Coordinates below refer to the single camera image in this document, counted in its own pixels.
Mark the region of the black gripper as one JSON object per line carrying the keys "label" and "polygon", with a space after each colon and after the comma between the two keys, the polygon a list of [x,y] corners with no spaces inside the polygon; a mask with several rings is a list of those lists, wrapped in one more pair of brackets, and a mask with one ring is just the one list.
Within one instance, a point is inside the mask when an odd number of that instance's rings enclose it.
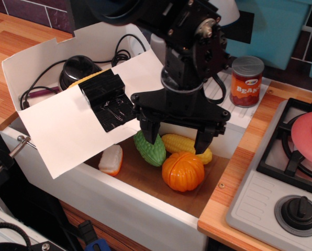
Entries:
{"label": "black gripper", "polygon": [[193,128],[195,154],[203,154],[214,137],[224,135],[230,119],[230,112],[210,102],[202,90],[189,95],[163,88],[134,93],[131,101],[147,142],[156,142],[161,122]]}

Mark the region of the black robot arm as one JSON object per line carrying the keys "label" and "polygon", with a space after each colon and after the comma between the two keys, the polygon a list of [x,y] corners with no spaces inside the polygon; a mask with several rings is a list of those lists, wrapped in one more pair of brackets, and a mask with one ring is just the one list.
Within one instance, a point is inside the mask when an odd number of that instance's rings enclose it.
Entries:
{"label": "black robot arm", "polygon": [[203,85],[228,67],[227,40],[218,9],[208,1],[88,1],[99,21],[134,24],[166,44],[162,89],[131,95],[133,112],[145,139],[154,143],[165,122],[196,129],[195,151],[203,153],[214,137],[224,134],[230,113],[222,99],[206,97]]}

